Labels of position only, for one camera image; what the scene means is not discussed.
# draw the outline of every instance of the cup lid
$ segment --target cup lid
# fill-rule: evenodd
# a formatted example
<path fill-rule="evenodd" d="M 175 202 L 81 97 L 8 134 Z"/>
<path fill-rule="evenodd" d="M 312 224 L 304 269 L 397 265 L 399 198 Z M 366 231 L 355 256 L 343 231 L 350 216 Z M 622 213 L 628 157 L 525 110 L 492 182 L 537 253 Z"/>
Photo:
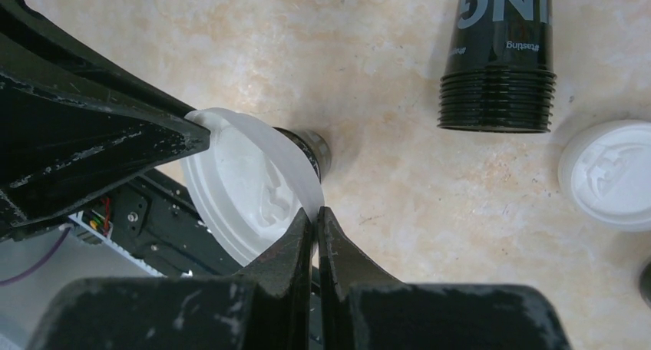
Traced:
<path fill-rule="evenodd" d="M 316 221 L 324 205 L 321 184 L 291 140 L 223 108 L 186 119 L 210 130 L 210 148 L 181 160 L 188 192 L 207 229 L 239 264 L 277 241 L 301 207 Z"/>
<path fill-rule="evenodd" d="M 651 124 L 615 121 L 570 142 L 560 183 L 593 218 L 617 229 L 651 229 Z"/>

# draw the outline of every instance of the wire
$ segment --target wire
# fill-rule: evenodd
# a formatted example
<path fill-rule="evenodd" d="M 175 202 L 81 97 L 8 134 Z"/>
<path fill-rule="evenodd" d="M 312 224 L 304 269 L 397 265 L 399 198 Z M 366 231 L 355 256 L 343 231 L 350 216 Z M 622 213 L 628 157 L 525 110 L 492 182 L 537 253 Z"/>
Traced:
<path fill-rule="evenodd" d="M 61 234 L 57 242 L 50 248 L 50 251 L 43 256 L 36 264 L 33 266 L 29 267 L 27 270 L 25 270 L 23 273 L 20 273 L 19 275 L 13 276 L 10 279 L 5 279 L 3 281 L 0 281 L 0 287 L 3 286 L 9 286 L 12 283 L 16 283 L 28 276 L 30 276 L 32 273 L 36 272 L 39 268 L 41 268 L 45 263 L 50 260 L 50 258 L 57 252 L 59 249 L 59 246 L 63 243 L 63 240 L 65 240 L 65 237 L 68 235 L 70 232 L 70 228 L 65 229 L 65 231 Z"/>
<path fill-rule="evenodd" d="M 108 219 L 111 215 L 111 199 L 107 196 L 102 198 L 102 203 L 104 203 L 104 236 L 108 235 Z"/>

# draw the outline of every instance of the black tumbler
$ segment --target black tumbler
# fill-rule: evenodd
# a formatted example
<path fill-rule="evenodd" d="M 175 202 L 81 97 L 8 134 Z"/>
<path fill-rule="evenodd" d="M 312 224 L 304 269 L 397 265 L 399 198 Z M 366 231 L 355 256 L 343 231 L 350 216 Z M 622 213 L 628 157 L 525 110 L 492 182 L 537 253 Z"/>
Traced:
<path fill-rule="evenodd" d="M 441 79 L 439 127 L 549 131 L 551 0 L 460 0 Z"/>

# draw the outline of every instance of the screw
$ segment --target screw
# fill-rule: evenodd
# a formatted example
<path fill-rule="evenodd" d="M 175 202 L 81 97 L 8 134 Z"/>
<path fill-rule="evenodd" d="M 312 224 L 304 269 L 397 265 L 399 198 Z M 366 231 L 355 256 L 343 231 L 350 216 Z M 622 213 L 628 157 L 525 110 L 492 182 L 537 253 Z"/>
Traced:
<path fill-rule="evenodd" d="M 135 212 L 131 212 L 131 213 L 129 213 L 129 214 L 127 215 L 127 220 L 129 220 L 129 222 L 136 222 L 136 221 L 138 221 L 138 213 L 135 213 Z"/>

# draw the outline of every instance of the beige marble surface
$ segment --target beige marble surface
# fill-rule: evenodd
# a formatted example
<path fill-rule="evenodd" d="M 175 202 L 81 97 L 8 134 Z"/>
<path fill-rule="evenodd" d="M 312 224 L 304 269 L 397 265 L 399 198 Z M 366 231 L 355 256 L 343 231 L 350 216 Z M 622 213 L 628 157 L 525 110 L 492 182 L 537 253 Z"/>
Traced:
<path fill-rule="evenodd" d="M 532 285 L 575 348 L 651 348 L 651 233 L 598 226 L 556 179 L 580 129 L 651 120 L 649 0 L 554 0 L 553 132 L 534 136 L 436 128 L 457 0 L 26 1 L 194 107 L 323 134 L 327 204 L 398 278 Z"/>

